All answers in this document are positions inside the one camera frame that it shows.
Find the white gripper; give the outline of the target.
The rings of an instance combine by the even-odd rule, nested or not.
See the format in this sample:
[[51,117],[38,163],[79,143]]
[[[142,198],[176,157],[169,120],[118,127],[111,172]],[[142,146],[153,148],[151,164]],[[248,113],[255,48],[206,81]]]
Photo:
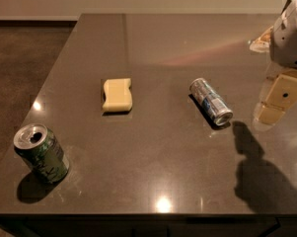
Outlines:
[[[273,27],[269,27],[250,44],[250,50],[257,53],[269,52],[269,47],[273,62],[297,69],[297,0],[287,0]],[[288,69],[275,78],[267,78],[256,105],[256,121],[274,125],[297,103],[296,69]]]

